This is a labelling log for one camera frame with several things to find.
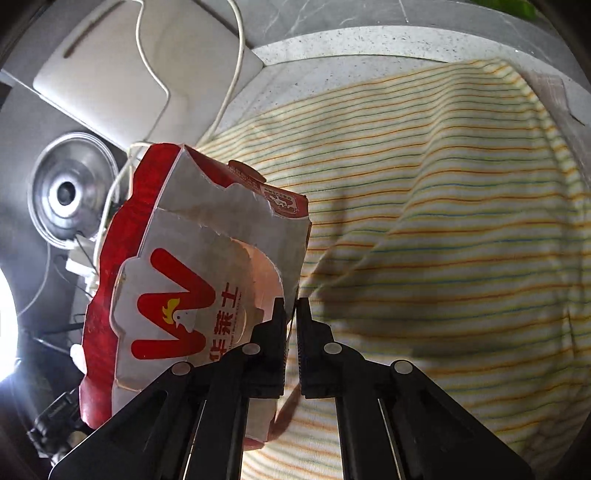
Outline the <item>white power strip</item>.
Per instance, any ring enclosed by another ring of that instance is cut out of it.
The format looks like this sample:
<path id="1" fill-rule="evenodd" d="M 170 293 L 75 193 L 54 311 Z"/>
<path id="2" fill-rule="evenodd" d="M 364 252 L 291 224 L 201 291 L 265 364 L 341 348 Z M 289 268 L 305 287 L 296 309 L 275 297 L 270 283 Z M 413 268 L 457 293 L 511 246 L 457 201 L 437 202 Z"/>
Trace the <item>white power strip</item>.
<path id="1" fill-rule="evenodd" d="M 98 289 L 98 274 L 94 267 L 80 249 L 69 251 L 65 263 L 65 269 L 82 278 L 84 290 L 90 296 L 94 296 Z"/>

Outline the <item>yellow striped cloth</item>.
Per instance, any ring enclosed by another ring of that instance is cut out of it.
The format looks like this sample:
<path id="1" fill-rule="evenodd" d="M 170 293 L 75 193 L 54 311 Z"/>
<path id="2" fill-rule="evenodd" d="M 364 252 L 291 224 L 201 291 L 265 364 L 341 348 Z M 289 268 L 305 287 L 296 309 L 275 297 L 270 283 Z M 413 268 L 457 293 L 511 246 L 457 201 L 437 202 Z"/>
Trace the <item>yellow striped cloth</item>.
<path id="1" fill-rule="evenodd" d="M 590 192 L 512 65 L 332 90 L 202 151 L 308 198 L 300 293 L 335 339 L 412 361 L 549 476 L 590 412 Z"/>

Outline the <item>white cutting board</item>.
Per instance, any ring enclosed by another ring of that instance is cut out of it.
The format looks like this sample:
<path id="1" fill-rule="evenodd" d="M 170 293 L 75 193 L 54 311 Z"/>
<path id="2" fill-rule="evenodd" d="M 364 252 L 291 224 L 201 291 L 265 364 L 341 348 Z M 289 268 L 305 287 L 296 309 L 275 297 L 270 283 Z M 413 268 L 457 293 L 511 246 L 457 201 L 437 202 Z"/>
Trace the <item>white cutting board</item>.
<path id="1" fill-rule="evenodd" d="M 195 145 L 228 87 L 263 69 L 238 37 L 193 1 L 104 1 L 33 80 L 53 106 L 121 149 Z"/>

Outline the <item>red white paper food bag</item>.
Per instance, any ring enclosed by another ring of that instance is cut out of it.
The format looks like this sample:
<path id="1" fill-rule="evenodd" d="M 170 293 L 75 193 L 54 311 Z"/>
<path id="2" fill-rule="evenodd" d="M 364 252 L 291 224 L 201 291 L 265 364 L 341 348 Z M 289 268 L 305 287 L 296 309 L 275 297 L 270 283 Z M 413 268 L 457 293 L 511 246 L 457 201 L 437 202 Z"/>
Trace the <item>red white paper food bag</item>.
<path id="1" fill-rule="evenodd" d="M 310 233 L 304 195 L 242 162 L 150 146 L 99 254 L 83 421 L 102 426 L 177 362 L 221 360 L 270 320 L 276 299 L 293 312 Z"/>

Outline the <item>steel pot lid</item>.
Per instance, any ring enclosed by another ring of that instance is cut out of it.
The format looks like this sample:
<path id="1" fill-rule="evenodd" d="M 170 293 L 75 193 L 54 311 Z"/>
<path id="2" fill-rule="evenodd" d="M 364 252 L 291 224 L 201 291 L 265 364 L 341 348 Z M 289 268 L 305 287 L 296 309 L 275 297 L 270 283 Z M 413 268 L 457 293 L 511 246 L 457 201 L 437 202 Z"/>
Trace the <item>steel pot lid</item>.
<path id="1" fill-rule="evenodd" d="M 27 188 L 27 207 L 37 233 L 51 246 L 71 250 L 76 236 L 92 239 L 119 169 L 97 136 L 66 133 L 38 156 Z"/>

